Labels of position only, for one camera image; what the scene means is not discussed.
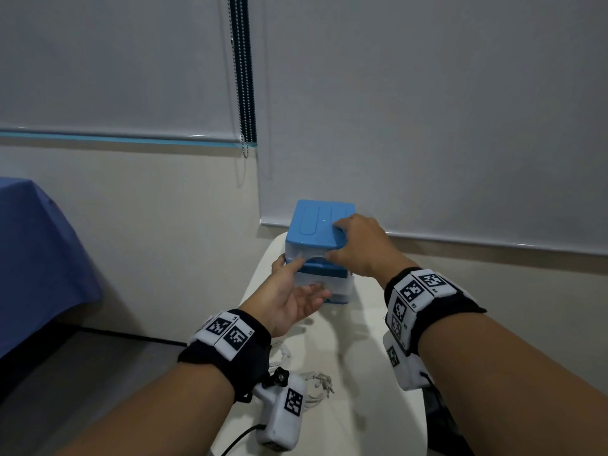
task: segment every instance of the plastic storage box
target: plastic storage box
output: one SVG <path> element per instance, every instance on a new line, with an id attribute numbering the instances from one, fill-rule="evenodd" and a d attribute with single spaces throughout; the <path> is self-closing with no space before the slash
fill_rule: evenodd
<path id="1" fill-rule="evenodd" d="M 325 259 L 325 253 L 346 245 L 346 235 L 332 224 L 354 214 L 352 203 L 298 201 L 285 239 L 285 260 L 306 259 L 295 274 L 296 286 L 322 283 L 332 293 L 327 302 L 346 304 L 353 291 L 353 274 Z"/>

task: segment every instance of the person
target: person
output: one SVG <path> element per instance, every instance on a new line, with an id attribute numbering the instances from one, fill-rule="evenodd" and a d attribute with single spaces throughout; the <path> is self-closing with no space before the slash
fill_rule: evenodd
<path id="1" fill-rule="evenodd" d="M 336 224 L 344 248 L 327 258 L 385 288 L 417 267 L 384 230 L 358 214 Z M 294 288 L 302 260 L 272 274 L 240 309 L 272 337 L 313 314 L 329 298 L 320 286 Z M 608 397 L 480 313 L 432 323 L 418 342 L 424 365 L 475 455 L 607 455 Z M 212 365 L 178 363 L 58 454 L 202 455 L 235 398 L 231 382 Z"/>

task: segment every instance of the hand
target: hand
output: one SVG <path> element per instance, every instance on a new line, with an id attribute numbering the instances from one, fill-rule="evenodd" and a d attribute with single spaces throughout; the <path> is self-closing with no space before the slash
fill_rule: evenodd
<path id="1" fill-rule="evenodd" d="M 327 260 L 361 276 L 372 276 L 383 288 L 400 271 L 418 265 L 393 245 L 374 218 L 353 214 L 334 222 L 346 232 L 346 246 L 330 251 Z"/>
<path id="2" fill-rule="evenodd" d="M 287 334 L 294 323 L 314 314 L 331 292 L 320 284 L 294 288 L 294 274 L 304 259 L 285 264 L 285 255 L 272 263 L 271 275 L 239 308 L 263 324 L 272 337 Z"/>

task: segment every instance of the white wall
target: white wall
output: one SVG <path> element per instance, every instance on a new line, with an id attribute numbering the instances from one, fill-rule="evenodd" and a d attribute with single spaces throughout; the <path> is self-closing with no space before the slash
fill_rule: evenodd
<path id="1" fill-rule="evenodd" d="M 279 232 L 258 226 L 255 156 L 245 161 L 237 150 L 3 144 L 0 175 L 29 177 L 55 199 L 104 280 L 103 303 L 72 314 L 87 326 L 186 340 L 209 314 L 239 302 Z M 608 393 L 608 258 L 398 245 Z"/>

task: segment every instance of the floor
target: floor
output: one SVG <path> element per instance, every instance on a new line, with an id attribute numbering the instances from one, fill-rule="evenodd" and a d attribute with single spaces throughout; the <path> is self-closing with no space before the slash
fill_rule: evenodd
<path id="1" fill-rule="evenodd" d="M 0 456 L 53 454 L 171 368 L 182 349 L 76 332 L 0 401 Z"/>

